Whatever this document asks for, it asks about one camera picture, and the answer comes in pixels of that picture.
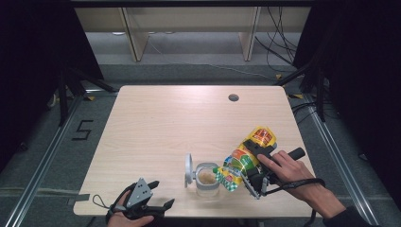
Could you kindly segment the light wooden desk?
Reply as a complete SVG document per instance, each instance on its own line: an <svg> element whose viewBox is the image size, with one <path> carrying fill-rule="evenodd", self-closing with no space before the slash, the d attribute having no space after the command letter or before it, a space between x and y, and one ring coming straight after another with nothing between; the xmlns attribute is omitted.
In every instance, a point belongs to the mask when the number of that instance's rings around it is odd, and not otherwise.
<svg viewBox="0 0 401 227"><path fill-rule="evenodd" d="M142 59L150 32L236 32L249 61L256 33L273 32L278 23L285 32L301 32L309 12L309 7L76 9L86 32L124 32L134 61Z"/></svg>

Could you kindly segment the yellow spouted pouch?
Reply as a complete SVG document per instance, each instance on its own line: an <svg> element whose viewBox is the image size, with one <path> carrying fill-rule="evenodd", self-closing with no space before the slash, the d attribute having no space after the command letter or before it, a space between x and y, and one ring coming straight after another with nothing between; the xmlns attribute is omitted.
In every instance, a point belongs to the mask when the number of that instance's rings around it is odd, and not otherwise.
<svg viewBox="0 0 401 227"><path fill-rule="evenodd" d="M268 127L256 127L224 160L223 165L214 169L216 180L230 192L244 183L246 170L259 164L257 156L254 157L243 145L248 139L262 147L276 143L276 136Z"/></svg>

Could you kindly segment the tan powder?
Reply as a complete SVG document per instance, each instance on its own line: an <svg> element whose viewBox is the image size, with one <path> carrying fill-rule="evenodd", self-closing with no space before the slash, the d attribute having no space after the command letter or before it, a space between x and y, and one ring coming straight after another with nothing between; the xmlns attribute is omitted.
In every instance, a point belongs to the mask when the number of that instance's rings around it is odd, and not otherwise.
<svg viewBox="0 0 401 227"><path fill-rule="evenodd" d="M214 184L216 182L215 175L213 173L202 172L198 175L199 181L202 184Z"/></svg>

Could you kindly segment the grey tape strip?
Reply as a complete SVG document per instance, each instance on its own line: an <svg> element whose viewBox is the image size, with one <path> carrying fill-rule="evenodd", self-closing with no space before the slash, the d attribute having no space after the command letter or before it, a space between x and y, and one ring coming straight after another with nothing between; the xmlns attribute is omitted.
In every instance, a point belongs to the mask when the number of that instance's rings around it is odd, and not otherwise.
<svg viewBox="0 0 401 227"><path fill-rule="evenodd" d="M80 194L80 195L76 195L74 198L70 198L67 201L67 204L70 206L73 206L77 201L87 201L89 199L90 199L89 194Z"/></svg>

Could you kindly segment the black metal stand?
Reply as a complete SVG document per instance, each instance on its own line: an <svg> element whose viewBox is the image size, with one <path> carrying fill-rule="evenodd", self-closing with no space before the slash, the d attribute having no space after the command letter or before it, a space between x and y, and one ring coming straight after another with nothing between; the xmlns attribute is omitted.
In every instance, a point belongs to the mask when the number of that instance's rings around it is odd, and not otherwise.
<svg viewBox="0 0 401 227"><path fill-rule="evenodd" d="M316 89L316 109L318 117L322 122L325 121L323 116L323 97L324 97L324 71L317 61L311 60L306 65L297 69L284 79L279 79L275 85L283 86L297 77L304 75L300 85L300 90L303 93L309 94L313 88Z"/></svg>
<svg viewBox="0 0 401 227"><path fill-rule="evenodd" d="M60 109L61 109L61 120L60 125L62 126L68 118L69 109L67 104L67 90L69 88L74 96L83 96L86 94L86 90L82 85L82 81L86 80L95 86L109 92L116 93L118 89L108 85L104 81L95 79L77 68L67 67L63 69L58 76L59 84L59 98L60 98Z"/></svg>

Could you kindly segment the person's right hand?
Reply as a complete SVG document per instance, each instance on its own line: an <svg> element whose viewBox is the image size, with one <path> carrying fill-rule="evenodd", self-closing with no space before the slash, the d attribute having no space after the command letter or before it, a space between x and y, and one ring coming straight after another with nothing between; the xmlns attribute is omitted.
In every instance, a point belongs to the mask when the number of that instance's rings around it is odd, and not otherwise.
<svg viewBox="0 0 401 227"><path fill-rule="evenodd" d="M263 154L258 154L257 159L275 173L282 183L291 183L313 178L313 175L303 162L293 160L283 150L274 153L271 158ZM314 189L315 185L307 184L288 189L288 193L298 200L310 203Z"/></svg>

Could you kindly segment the person's left hand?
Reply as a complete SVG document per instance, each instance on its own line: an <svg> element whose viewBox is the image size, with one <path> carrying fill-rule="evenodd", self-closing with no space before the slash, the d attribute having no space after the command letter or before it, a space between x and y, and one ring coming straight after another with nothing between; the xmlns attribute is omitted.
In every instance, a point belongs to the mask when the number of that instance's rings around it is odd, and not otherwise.
<svg viewBox="0 0 401 227"><path fill-rule="evenodd" d="M107 227L145 227L154 221L154 216L144 216L138 219L129 219L121 211L113 213Z"/></svg>

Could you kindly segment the long metal floor rail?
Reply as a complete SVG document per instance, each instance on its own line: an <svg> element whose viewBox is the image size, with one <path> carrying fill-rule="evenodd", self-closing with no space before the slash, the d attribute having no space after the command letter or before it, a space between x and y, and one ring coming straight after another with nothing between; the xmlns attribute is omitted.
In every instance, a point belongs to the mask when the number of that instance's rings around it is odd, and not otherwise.
<svg viewBox="0 0 401 227"><path fill-rule="evenodd" d="M59 125L55 135L53 136L50 145L47 147L43 158L39 162L37 168L35 169L29 183L25 188L29 189L37 189L41 185L44 176L46 175L50 165L52 164L57 152L58 148L63 140L66 131L68 130L72 118L82 101L82 97L75 97L74 100L70 103L69 115L65 123L61 126ZM17 201L14 208L11 210L9 217L3 227L20 227L23 222L26 213L33 202L35 195L27 194L27 192L23 193L19 200Z"/></svg>
<svg viewBox="0 0 401 227"><path fill-rule="evenodd" d="M344 182L344 185L353 201L355 207L361 216L370 224L378 225L379 222L374 214L373 207L365 197L359 184L356 181L355 176L351 172L350 167L346 164L340 149L335 142L330 130L327 128L326 124L321 121L318 115L316 107L309 107L313 122L318 129L318 132L323 139L328 152L339 171L339 174Z"/></svg>

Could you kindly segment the short metal floor rail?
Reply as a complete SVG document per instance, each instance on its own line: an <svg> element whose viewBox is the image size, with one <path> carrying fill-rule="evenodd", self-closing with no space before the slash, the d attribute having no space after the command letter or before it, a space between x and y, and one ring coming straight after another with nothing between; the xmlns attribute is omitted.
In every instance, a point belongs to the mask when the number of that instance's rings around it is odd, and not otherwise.
<svg viewBox="0 0 401 227"><path fill-rule="evenodd" d="M37 188L29 189L23 187L0 187L0 195L22 195L27 194L41 195L41 196L74 196L78 194L77 190L71 189L58 189L58 188Z"/></svg>

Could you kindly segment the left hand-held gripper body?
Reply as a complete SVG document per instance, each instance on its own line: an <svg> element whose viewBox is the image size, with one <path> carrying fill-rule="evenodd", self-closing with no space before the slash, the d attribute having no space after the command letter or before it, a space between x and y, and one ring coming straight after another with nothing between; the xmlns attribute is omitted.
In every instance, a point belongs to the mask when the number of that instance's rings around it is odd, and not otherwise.
<svg viewBox="0 0 401 227"><path fill-rule="evenodd" d="M121 212L126 218L138 219L144 216L162 218L165 212L159 213L155 210L158 206L149 206L148 202L153 196L153 189L148 188L148 183L140 178L136 183L128 186L122 193Z"/></svg>

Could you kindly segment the black curtain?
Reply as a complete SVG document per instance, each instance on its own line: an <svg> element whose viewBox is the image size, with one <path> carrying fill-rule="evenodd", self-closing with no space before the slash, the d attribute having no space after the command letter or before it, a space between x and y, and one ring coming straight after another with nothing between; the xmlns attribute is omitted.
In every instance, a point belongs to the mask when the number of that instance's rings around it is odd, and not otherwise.
<svg viewBox="0 0 401 227"><path fill-rule="evenodd" d="M0 0L0 172L70 68L103 78L69 0Z"/></svg>
<svg viewBox="0 0 401 227"><path fill-rule="evenodd" d="M294 65L320 59L341 118L401 209L401 0L315 0Z"/></svg>

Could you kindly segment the clear jar with grey lid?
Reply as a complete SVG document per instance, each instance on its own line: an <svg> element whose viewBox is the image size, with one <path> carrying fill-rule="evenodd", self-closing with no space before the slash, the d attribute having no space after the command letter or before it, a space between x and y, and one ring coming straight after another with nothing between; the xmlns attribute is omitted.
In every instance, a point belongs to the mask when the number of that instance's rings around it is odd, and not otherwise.
<svg viewBox="0 0 401 227"><path fill-rule="evenodd" d="M215 163L199 163L193 166L192 155L187 153L185 155L185 173L184 173L184 187L188 187L190 184L196 186L196 192L201 197L214 197L219 190L220 183L216 180L214 184L202 184L199 181L198 175L202 172L214 173L214 169L218 167Z"/></svg>

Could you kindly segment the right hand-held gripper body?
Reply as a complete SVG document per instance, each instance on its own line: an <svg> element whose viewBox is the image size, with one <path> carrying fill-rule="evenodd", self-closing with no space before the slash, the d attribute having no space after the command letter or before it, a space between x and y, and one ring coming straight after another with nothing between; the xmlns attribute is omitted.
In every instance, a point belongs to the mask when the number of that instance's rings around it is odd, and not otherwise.
<svg viewBox="0 0 401 227"><path fill-rule="evenodd" d="M298 160L305 156L305 151L302 148L297 148L288 155L293 160ZM259 200L260 197L272 193L272 190L268 191L268 186L273 183L278 183L278 181L276 174L259 162L256 167L246 170L244 184L251 195Z"/></svg>

